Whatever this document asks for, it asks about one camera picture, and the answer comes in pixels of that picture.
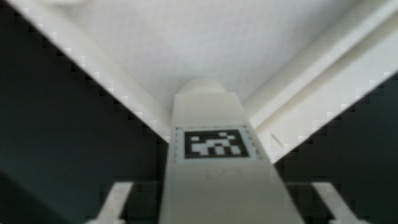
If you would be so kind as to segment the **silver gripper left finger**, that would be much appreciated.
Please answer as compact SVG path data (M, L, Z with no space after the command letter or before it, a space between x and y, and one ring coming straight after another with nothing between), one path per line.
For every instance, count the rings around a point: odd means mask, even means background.
M122 218L125 205L134 188L132 182L116 182L111 188L98 216L84 224L127 224Z

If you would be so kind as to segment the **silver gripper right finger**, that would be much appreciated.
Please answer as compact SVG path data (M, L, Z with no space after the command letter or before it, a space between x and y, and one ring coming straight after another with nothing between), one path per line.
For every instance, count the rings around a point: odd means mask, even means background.
M338 193L338 190L333 186L333 183L313 182L312 185L315 187L322 201L335 216L335 219L329 221L329 224L372 224L356 216L344 197Z

